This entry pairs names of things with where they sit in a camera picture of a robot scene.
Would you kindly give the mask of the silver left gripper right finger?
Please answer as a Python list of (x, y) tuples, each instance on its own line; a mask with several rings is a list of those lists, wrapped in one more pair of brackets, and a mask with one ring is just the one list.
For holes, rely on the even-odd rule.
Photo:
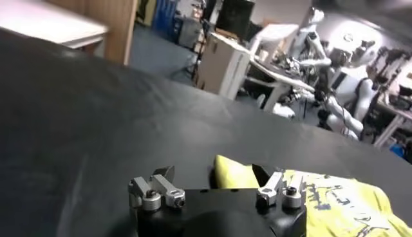
[(259, 184), (257, 206), (262, 209), (272, 207), (281, 198), (281, 205), (286, 209), (299, 209), (303, 205), (303, 174), (295, 172), (289, 183), (283, 182), (284, 172), (269, 173), (263, 166), (253, 164), (252, 170)]

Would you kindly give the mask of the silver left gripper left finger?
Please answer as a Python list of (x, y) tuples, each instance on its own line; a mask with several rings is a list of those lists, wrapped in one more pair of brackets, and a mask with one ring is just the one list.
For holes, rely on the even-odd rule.
[(185, 191), (173, 185), (174, 166), (155, 169), (149, 180), (134, 177), (128, 183), (130, 209), (158, 211), (163, 205), (182, 209), (186, 203)]

